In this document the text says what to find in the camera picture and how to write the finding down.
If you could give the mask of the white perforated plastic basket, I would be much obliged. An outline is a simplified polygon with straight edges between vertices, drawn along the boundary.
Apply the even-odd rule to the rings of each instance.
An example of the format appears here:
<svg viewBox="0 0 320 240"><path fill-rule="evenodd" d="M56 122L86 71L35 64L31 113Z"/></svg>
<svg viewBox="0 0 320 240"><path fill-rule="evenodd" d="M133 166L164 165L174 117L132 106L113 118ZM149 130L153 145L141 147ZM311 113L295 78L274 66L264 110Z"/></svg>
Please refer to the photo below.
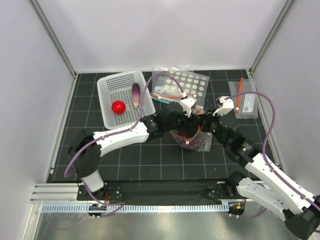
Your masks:
<svg viewBox="0 0 320 240"><path fill-rule="evenodd" d="M132 85L138 83L140 87L140 102L138 108L134 108ZM152 115L156 112L150 91L143 91L146 80L141 71L127 71L112 74L100 78L97 81L97 92L101 108L103 123L106 129L113 130L133 124L142 113L142 117ZM112 103L122 101L126 109L123 114L117 115L112 111Z"/></svg>

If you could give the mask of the red yellow apple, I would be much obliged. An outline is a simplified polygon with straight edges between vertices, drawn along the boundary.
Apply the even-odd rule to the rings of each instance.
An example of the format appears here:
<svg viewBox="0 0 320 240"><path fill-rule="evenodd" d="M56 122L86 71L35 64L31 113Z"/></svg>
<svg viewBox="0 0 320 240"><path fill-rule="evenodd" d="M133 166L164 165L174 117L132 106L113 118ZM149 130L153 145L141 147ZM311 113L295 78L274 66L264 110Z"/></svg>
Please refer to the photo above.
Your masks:
<svg viewBox="0 0 320 240"><path fill-rule="evenodd" d="M112 103L111 109L116 115L121 115L126 111L126 105L123 101L117 100Z"/></svg>

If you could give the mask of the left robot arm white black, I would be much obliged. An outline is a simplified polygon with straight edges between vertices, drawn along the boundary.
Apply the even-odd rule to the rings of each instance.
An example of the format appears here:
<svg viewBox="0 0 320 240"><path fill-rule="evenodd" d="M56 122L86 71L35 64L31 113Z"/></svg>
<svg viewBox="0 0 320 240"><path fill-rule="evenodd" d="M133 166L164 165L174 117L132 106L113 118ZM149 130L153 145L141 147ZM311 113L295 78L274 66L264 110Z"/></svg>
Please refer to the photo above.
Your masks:
<svg viewBox="0 0 320 240"><path fill-rule="evenodd" d="M199 121L200 117L191 109L171 103L124 127L93 133L82 129L67 150L70 162L64 175L71 175L74 167L75 175L83 182L88 194L94 200L101 200L106 195L106 188L98 165L104 155L132 144L159 139L172 130L192 138L199 129Z"/></svg>

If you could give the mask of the purple eggplant toy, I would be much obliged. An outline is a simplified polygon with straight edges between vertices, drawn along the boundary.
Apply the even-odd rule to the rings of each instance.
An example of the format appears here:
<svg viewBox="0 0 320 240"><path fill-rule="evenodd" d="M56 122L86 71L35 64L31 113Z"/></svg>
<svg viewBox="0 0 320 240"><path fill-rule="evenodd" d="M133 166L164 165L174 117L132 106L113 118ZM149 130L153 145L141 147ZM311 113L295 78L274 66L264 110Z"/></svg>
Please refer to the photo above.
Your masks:
<svg viewBox="0 0 320 240"><path fill-rule="evenodd" d="M139 101L140 101L140 86L138 83L134 83L132 85L132 100L133 100L133 106L135 109L138 108L139 106Z"/></svg>

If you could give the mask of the orange zipper clear bag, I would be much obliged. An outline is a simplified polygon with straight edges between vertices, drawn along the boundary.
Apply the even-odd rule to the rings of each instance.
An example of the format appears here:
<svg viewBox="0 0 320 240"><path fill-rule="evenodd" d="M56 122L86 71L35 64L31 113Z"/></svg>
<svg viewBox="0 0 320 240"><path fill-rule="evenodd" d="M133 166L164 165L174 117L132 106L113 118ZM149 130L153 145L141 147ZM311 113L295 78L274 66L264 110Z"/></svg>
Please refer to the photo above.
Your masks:
<svg viewBox="0 0 320 240"><path fill-rule="evenodd" d="M199 116L206 111L199 106L192 109L189 121L184 127L171 130L170 133L174 140L182 147L197 152L209 152L213 135L203 132L203 126L199 124Z"/></svg>

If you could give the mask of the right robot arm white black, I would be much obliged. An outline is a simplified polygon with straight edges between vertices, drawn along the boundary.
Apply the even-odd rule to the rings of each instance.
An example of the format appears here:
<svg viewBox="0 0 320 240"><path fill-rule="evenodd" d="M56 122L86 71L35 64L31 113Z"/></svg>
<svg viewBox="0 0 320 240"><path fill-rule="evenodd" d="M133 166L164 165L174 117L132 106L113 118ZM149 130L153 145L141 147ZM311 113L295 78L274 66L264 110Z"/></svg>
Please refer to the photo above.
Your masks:
<svg viewBox="0 0 320 240"><path fill-rule="evenodd" d="M239 195L254 200L277 215L287 229L301 240L307 240L320 225L320 197L298 185L263 153L259 145L241 133L240 124L228 113L200 115L200 126L211 133L225 149L227 156L267 187L254 183L235 172L225 185L230 198Z"/></svg>

